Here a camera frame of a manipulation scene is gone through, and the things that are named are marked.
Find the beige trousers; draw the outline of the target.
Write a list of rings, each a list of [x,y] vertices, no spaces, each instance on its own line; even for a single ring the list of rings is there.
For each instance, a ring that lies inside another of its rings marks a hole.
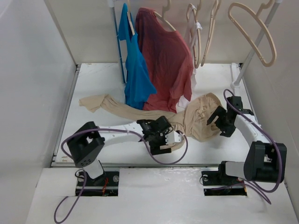
[[[104,109],[118,117],[137,121],[141,119],[156,120],[165,116],[176,131],[182,131],[187,137],[205,142],[220,134],[215,123],[207,124],[208,119],[221,102],[216,95],[208,93],[194,99],[180,112],[167,112],[161,110],[143,111],[118,102],[109,94],[94,95],[79,100],[79,106],[84,106],[88,111],[95,112]]]

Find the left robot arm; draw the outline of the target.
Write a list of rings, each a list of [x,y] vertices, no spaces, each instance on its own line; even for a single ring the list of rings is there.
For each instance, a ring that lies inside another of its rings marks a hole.
[[[106,178],[98,155],[104,146],[124,142],[145,142],[152,155],[171,153],[171,146],[181,141],[165,116],[156,120],[141,119],[122,126],[96,126],[85,123],[64,143],[67,144],[75,166],[82,168],[93,185],[99,186]]]

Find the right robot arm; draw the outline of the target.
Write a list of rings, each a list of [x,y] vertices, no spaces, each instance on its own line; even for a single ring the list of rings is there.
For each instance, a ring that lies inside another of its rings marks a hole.
[[[207,124],[214,123],[224,137],[231,137],[235,130],[239,130],[249,151],[244,162],[222,161],[216,172],[217,181],[226,184],[237,177],[253,183],[282,183],[287,156],[285,144],[276,143],[260,127],[253,112],[243,108],[241,97],[231,96],[225,100],[226,109],[218,106]]]

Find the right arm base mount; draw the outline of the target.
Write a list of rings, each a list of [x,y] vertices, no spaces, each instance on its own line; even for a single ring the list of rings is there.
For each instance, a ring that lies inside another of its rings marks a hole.
[[[205,196],[247,196],[244,182],[235,176],[226,174],[225,163],[218,168],[204,168],[200,183],[204,186]]]

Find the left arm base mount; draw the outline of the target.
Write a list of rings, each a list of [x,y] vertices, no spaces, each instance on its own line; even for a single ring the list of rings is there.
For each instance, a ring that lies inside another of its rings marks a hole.
[[[86,175],[86,183],[81,196],[118,196],[119,171],[106,171],[106,177],[100,182]]]

